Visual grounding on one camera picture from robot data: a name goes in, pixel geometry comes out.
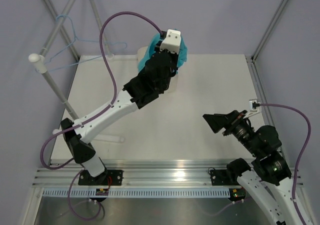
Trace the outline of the turquoise t shirt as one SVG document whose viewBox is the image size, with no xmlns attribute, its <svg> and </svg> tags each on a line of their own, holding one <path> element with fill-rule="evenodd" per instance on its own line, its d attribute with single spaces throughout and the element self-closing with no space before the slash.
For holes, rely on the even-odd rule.
<svg viewBox="0 0 320 225">
<path fill-rule="evenodd" d="M 160 41 L 160 34 L 157 33 L 151 40 L 148 46 L 144 46 L 137 51 L 137 69 L 140 72 L 144 66 L 145 62 L 151 58 L 151 55 L 154 54 L 154 49 L 156 44 Z M 181 44 L 178 55 L 177 68 L 180 68 L 187 61 L 188 49 L 184 43 L 183 37 L 181 38 Z"/>
</svg>

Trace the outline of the light blue wire hanger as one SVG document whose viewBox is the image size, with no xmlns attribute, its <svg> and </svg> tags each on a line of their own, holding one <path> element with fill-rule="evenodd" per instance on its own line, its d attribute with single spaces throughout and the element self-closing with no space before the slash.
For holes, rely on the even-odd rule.
<svg viewBox="0 0 320 225">
<path fill-rule="evenodd" d="M 54 54 L 52 57 L 48 58 L 48 59 L 44 59 L 43 64 L 45 66 L 49 65 L 56 57 L 58 57 L 60 54 L 64 53 L 66 50 L 71 49 L 72 46 L 74 45 L 78 45 L 75 46 L 75 48 L 80 48 L 80 56 L 90 56 L 91 54 L 96 54 L 96 56 L 93 56 L 93 58 L 84 60 L 84 61 L 80 61 L 81 59 L 79 58 L 79 60 L 77 62 L 71 63 L 71 64 L 65 64 L 65 65 L 60 65 L 58 67 L 49 67 L 49 72 L 55 72 L 58 70 L 62 70 L 62 69 L 67 69 L 73 66 L 77 66 L 78 64 L 81 63 L 85 63 L 87 61 L 92 61 L 92 60 L 96 60 L 102 57 L 101 52 L 98 52 L 98 45 L 99 45 L 99 40 L 88 40 L 88 39 L 82 39 L 79 38 L 77 36 L 76 33 L 76 28 L 75 25 L 73 23 L 73 20 L 71 17 L 69 17 L 68 15 L 65 14 L 60 14 L 55 18 L 55 22 L 58 22 L 58 20 L 60 19 L 67 19 L 70 22 L 71 28 L 72 28 L 72 40 L 70 42 L 67 42 L 67 45 L 61 49 L 60 51 L 58 51 L 56 54 Z M 103 42 L 104 45 L 108 46 L 109 51 L 111 52 L 111 55 L 113 56 L 116 53 L 122 53 L 127 47 L 128 44 L 126 42 L 109 42 L 109 41 L 104 41 Z"/>
</svg>

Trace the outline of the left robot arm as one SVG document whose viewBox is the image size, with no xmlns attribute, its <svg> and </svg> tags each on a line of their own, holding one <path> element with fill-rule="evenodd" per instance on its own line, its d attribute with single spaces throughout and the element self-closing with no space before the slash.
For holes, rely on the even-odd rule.
<svg viewBox="0 0 320 225">
<path fill-rule="evenodd" d="M 108 178 L 108 170 L 92 146 L 92 140 L 122 117 L 164 94 L 177 73 L 178 60 L 177 52 L 156 49 L 138 75 L 126 83 L 111 101 L 75 121 L 69 118 L 61 121 L 60 126 L 65 131 L 63 139 L 74 161 L 88 173 L 89 185 L 101 185 Z"/>
</svg>

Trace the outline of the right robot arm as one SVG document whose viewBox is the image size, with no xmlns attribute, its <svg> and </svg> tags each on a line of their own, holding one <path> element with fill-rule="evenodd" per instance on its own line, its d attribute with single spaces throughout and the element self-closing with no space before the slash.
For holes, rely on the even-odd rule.
<svg viewBox="0 0 320 225">
<path fill-rule="evenodd" d="M 282 142 L 276 128 L 263 125 L 254 129 L 249 116 L 246 110 L 202 116 L 215 134 L 233 135 L 253 157 L 251 163 L 243 158 L 228 163 L 227 180 L 241 185 L 272 225 L 313 224 L 297 195 L 296 179 L 278 151 Z"/>
</svg>

